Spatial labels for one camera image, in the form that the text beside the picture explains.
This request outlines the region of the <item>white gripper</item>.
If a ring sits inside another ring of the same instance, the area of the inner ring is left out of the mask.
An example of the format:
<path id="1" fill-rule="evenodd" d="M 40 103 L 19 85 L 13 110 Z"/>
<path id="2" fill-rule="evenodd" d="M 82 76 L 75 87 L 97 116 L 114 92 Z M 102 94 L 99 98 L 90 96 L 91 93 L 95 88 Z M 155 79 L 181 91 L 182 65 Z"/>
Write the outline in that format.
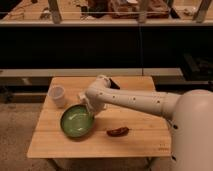
<path id="1" fill-rule="evenodd" d="M 78 94 L 78 99 L 82 104 L 86 106 L 89 113 L 93 116 L 107 109 L 107 106 L 103 102 L 98 101 L 94 98 L 87 97 L 84 92 Z"/>

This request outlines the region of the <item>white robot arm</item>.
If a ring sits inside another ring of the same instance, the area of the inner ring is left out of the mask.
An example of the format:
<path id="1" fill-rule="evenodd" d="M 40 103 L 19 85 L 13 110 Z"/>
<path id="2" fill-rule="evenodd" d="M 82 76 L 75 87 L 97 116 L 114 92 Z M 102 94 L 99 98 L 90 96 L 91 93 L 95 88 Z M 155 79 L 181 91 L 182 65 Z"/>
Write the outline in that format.
<path id="1" fill-rule="evenodd" d="M 169 119 L 171 171 L 213 171 L 213 92 L 169 92 L 112 89 L 105 75 L 96 79 L 78 97 L 89 111 L 98 114 L 106 104 L 126 107 Z"/>

